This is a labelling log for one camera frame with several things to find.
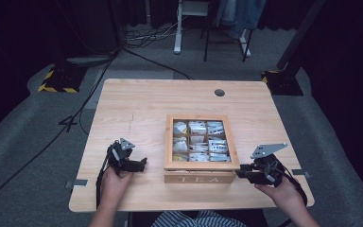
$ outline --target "striped shirt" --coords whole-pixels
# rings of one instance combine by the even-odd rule
[[[246,227],[245,224],[233,218],[226,218],[211,210],[199,211],[192,219],[179,211],[165,211],[152,227]]]

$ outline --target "hand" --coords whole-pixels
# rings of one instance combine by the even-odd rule
[[[132,176],[132,173],[128,173],[124,178],[120,178],[112,167],[108,167],[102,177],[99,206],[115,210],[122,200]]]
[[[297,226],[319,226],[306,209],[296,186],[287,177],[284,176],[277,187],[256,184],[255,188],[268,195]]]

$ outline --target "table top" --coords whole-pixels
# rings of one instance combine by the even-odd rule
[[[222,89],[224,96],[216,96]],[[228,183],[164,183],[164,149],[168,114],[227,115],[241,164],[259,144],[280,144],[275,153],[290,170],[301,169],[268,87],[260,81],[176,79],[107,79],[99,99],[75,187],[69,202],[74,212],[95,211],[95,181],[107,148],[125,138],[135,145],[131,160],[147,157],[144,172],[135,173],[119,211],[242,209],[275,207],[247,179]],[[314,198],[303,175],[294,176]]]

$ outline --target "wooden tea box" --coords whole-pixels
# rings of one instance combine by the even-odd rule
[[[165,183],[232,183],[237,169],[240,164],[226,115],[167,116]]]

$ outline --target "blue garment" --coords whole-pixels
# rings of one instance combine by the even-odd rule
[[[152,227],[246,227],[233,218],[226,218],[211,210],[199,211],[192,219],[179,211],[163,212],[152,224]]]
[[[214,21],[216,26],[232,26],[229,35],[238,39],[244,29],[254,30],[258,26],[262,11],[267,0],[236,0],[236,12],[233,21],[221,20],[223,12],[229,0],[220,0],[219,9]]]

